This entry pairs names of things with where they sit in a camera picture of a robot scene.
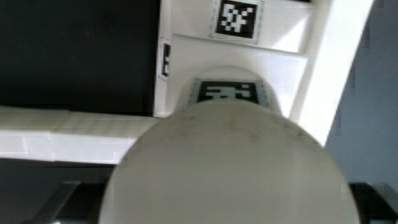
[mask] black background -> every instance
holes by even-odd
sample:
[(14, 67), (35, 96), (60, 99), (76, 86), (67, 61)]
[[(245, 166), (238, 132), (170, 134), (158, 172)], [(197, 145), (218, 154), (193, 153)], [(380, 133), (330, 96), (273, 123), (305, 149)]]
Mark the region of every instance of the black background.
[(0, 0), (0, 104), (152, 115), (160, 0)]

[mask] black square pattern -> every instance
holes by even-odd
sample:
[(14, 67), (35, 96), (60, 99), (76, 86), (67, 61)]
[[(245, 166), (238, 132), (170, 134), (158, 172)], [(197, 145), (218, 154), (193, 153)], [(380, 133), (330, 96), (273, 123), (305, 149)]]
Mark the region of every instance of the black square pattern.
[(259, 104), (256, 83), (202, 81), (197, 102), (215, 99), (240, 99)]
[(170, 69), (170, 45), (163, 44), (163, 62), (161, 62), (161, 75), (168, 77)]
[(222, 0), (215, 32), (252, 39), (257, 5)]

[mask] white panel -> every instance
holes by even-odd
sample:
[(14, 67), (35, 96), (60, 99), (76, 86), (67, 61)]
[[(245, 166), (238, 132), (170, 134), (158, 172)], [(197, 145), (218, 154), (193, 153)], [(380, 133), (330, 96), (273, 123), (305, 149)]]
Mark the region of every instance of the white panel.
[[(213, 10), (213, 0), (170, 0), (172, 34), (209, 39)], [(305, 45), (311, 13), (309, 3), (286, 0), (263, 1), (257, 47), (300, 52)]]
[(117, 164), (156, 119), (0, 107), (0, 158)]

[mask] gray rounded surface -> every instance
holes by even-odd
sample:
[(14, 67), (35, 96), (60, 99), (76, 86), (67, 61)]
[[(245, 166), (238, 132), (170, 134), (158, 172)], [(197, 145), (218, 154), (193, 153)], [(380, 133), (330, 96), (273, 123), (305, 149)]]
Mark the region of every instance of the gray rounded surface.
[(170, 116), (115, 168), (99, 223), (359, 223), (337, 166), (298, 126), (227, 100)]

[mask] white surface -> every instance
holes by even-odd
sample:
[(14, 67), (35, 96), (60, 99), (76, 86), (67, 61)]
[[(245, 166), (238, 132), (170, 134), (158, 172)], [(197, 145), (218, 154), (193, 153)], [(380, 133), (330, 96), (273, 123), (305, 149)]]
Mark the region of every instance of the white surface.
[[(209, 38), (215, 0), (170, 0), (170, 34)], [(311, 23), (312, 5), (296, 1), (264, 0), (261, 32), (256, 46), (300, 52)]]
[(0, 158), (117, 164), (154, 118), (0, 107)]
[(252, 103), (160, 121), (115, 168), (99, 223), (359, 224), (341, 171), (303, 130)]
[(247, 69), (266, 80), (277, 95), (284, 116), (289, 115), (307, 59), (296, 54), (174, 36), (168, 90), (163, 114), (176, 110), (181, 91), (193, 76), (220, 66)]

